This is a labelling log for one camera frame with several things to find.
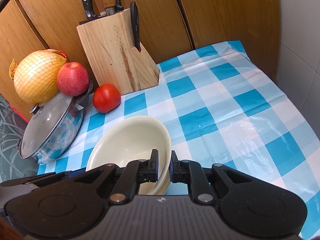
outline tablecloth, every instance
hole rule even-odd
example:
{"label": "tablecloth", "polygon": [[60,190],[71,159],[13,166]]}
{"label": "tablecloth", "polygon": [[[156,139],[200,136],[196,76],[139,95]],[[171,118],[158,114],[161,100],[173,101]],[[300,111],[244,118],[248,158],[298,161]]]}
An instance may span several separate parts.
{"label": "tablecloth", "polygon": [[[158,66],[158,86],[122,96],[107,114],[90,104],[68,150],[38,173],[85,167],[103,132],[131,116],[151,115],[168,129],[180,160],[203,167],[224,163],[296,193],[308,207],[302,237],[320,234],[319,139],[242,44],[213,44]],[[183,193],[184,185],[170,185],[167,192]]]}

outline yellow tag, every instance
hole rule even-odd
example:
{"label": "yellow tag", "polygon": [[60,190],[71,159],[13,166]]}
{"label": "yellow tag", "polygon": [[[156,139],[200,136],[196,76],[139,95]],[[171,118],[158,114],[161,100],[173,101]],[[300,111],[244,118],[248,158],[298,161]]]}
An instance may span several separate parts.
{"label": "yellow tag", "polygon": [[10,68],[9,68],[9,76],[10,76],[12,82],[13,82],[13,77],[14,77],[14,73],[15,73],[16,69],[17,69],[17,62],[15,59],[13,59],[11,62]]}

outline pot handle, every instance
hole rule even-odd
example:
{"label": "pot handle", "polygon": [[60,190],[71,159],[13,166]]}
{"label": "pot handle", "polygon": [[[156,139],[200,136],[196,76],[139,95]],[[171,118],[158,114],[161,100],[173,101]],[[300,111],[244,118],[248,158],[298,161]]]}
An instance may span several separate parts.
{"label": "pot handle", "polygon": [[89,95],[91,93],[92,87],[93,82],[90,80],[87,91],[77,97],[75,107],[79,111],[84,109],[89,104]]}
{"label": "pot handle", "polygon": [[39,110],[39,104],[35,104],[35,105],[33,105],[32,107],[31,107],[31,109],[30,109],[30,114],[36,114],[36,112],[38,112],[38,110]]}
{"label": "pot handle", "polygon": [[21,139],[22,139],[22,137],[20,137],[20,138],[18,139],[18,142],[17,142],[17,145],[16,145],[17,150],[20,150]]}

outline wooden cabinet door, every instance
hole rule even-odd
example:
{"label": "wooden cabinet door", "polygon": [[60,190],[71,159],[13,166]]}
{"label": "wooden cabinet door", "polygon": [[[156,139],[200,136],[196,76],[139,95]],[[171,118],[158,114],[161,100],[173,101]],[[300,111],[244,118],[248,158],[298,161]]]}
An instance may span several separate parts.
{"label": "wooden cabinet door", "polygon": [[23,101],[16,93],[9,77],[9,68],[15,58],[20,63],[27,55],[45,49],[25,20],[16,2],[10,0],[0,13],[0,93],[24,117],[30,119],[31,104]]}
{"label": "wooden cabinet door", "polygon": [[240,40],[257,67],[276,77],[278,0],[181,0],[196,48]]}
{"label": "wooden cabinet door", "polygon": [[[122,0],[128,8],[132,0]],[[176,0],[135,0],[140,15],[141,43],[156,63],[191,50]],[[76,27],[86,19],[81,0],[20,0],[31,21],[53,49],[65,52],[92,70]]]}
{"label": "wooden cabinet door", "polygon": [[140,40],[156,63],[192,50],[176,0],[121,0],[125,8],[135,1]]}
{"label": "wooden cabinet door", "polygon": [[19,1],[49,47],[67,54],[70,62],[82,63],[97,87],[98,83],[76,30],[79,22],[86,20],[81,0]]}

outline knife block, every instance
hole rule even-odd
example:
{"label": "knife block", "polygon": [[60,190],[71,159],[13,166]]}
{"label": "knife block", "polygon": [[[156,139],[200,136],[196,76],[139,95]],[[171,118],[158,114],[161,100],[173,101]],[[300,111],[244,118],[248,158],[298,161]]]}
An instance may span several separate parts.
{"label": "knife block", "polygon": [[77,27],[99,86],[109,83],[125,95],[154,87],[159,69],[146,49],[134,47],[130,9]]}

